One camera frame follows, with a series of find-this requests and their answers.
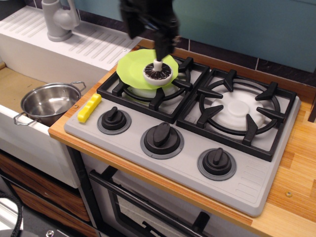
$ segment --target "teal wall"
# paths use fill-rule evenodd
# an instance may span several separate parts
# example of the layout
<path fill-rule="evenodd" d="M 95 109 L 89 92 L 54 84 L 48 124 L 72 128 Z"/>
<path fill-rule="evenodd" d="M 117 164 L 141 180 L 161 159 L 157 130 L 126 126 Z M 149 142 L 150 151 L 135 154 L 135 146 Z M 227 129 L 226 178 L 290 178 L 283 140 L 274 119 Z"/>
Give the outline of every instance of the teal wall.
<path fill-rule="evenodd" d="M 75 4 L 121 19 L 119 0 Z M 184 38 L 308 72 L 316 69 L 316 0 L 174 0 L 173 5 Z"/>

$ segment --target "wooden countertop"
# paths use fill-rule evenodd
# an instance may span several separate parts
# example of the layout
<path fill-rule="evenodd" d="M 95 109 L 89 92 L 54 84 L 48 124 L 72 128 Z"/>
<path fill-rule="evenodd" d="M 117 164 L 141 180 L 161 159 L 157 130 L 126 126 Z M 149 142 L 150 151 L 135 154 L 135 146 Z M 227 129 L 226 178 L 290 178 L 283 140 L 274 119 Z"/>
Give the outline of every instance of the wooden countertop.
<path fill-rule="evenodd" d="M 149 40 L 142 40 L 140 45 L 147 48 L 153 47 L 153 43 Z M 316 95 L 316 88 L 181 49 L 176 49 L 174 55 L 182 58 L 193 57 L 195 62 L 209 65 L 210 68 L 218 68 L 225 71 L 235 69 L 240 76 L 265 83 L 275 81 L 280 87 L 297 92 L 300 97 L 302 105 L 291 131 L 267 203 L 259 217 L 253 218 L 245 215 L 65 132 L 64 124 L 66 121 L 115 72 L 115 68 L 101 78 L 48 130 L 50 136 L 80 152 L 86 153 L 258 235 L 274 237 L 316 236 L 316 123 L 308 122 Z M 291 197 L 286 195 L 288 192 L 291 192 Z"/>

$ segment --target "metal saucepan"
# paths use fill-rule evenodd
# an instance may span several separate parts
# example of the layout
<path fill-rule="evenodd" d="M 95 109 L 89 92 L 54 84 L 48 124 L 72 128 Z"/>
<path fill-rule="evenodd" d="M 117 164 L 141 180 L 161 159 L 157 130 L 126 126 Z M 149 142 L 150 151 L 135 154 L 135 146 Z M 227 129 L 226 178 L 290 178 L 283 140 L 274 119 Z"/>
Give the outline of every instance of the metal saucepan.
<path fill-rule="evenodd" d="M 79 90 L 73 86 L 82 83 L 84 88 Z M 50 83 L 37 87 L 27 93 L 21 100 L 22 113 L 13 118 L 16 125 L 30 125 L 38 121 L 46 126 L 52 126 L 68 109 L 80 98 L 81 92 L 86 88 L 84 82 L 74 81 L 68 83 Z M 17 118 L 23 114 L 31 119 L 30 123 L 17 122 Z"/>

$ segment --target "gray faucet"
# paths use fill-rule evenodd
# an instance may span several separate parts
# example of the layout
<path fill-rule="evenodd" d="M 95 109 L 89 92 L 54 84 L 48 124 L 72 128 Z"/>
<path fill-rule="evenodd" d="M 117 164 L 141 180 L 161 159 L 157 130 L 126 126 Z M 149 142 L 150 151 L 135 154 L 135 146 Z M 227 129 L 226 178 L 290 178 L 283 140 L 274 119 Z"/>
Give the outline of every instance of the gray faucet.
<path fill-rule="evenodd" d="M 74 0 L 68 0 L 70 10 L 63 10 L 60 0 L 42 0 L 44 18 L 51 41 L 60 42 L 69 39 L 72 31 L 79 25 Z"/>

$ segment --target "stove top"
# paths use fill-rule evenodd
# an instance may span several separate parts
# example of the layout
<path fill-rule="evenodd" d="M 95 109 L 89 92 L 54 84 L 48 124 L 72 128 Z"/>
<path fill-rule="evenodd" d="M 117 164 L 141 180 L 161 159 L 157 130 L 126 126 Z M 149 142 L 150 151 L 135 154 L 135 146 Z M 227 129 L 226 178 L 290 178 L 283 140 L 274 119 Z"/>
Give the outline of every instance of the stove top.
<path fill-rule="evenodd" d="M 191 58 L 177 61 L 184 78 L 180 74 L 171 89 L 150 95 L 135 92 L 114 73 L 98 89 L 102 101 L 86 123 L 78 121 L 79 110 L 65 131 L 246 214 L 260 215 L 299 98 L 276 83 L 242 78 L 233 70 L 210 71 Z M 113 124 L 119 132 L 104 131 Z"/>

